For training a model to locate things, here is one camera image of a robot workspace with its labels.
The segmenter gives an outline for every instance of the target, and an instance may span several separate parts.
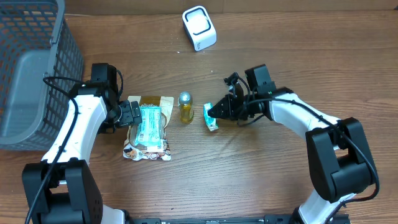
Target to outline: gray plastic container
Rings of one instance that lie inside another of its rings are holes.
[[[42,79],[83,73],[64,13],[63,0],[0,0],[0,149],[49,150],[57,137],[69,100]]]

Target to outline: wooden tabletop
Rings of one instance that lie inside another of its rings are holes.
[[[267,64],[277,86],[364,127],[381,181],[379,196],[349,204],[353,223],[397,223],[398,11],[212,14],[218,40],[194,52],[181,15],[68,17],[85,59],[108,62],[124,75],[129,95],[178,97],[189,90],[195,119],[185,125],[174,106],[166,129],[172,160],[122,157],[126,130],[99,135],[90,169],[106,205],[133,217],[253,217],[292,213],[310,195],[305,142],[265,118],[238,128],[219,121],[211,133],[202,106],[227,89],[223,78]],[[26,163],[44,152],[0,151],[0,223],[22,223]],[[370,194],[374,186],[363,193]]]

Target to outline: silver cap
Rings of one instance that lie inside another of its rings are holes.
[[[191,95],[187,91],[183,91],[178,99],[180,103],[188,104],[191,102]]]

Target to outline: white box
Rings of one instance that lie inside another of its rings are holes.
[[[203,50],[217,41],[216,29],[203,6],[195,6],[182,14],[185,32],[196,51]]]

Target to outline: yellow bottle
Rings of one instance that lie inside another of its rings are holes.
[[[183,91],[180,94],[178,107],[180,108],[180,121],[190,124],[193,121],[193,103],[192,97],[187,91]]]

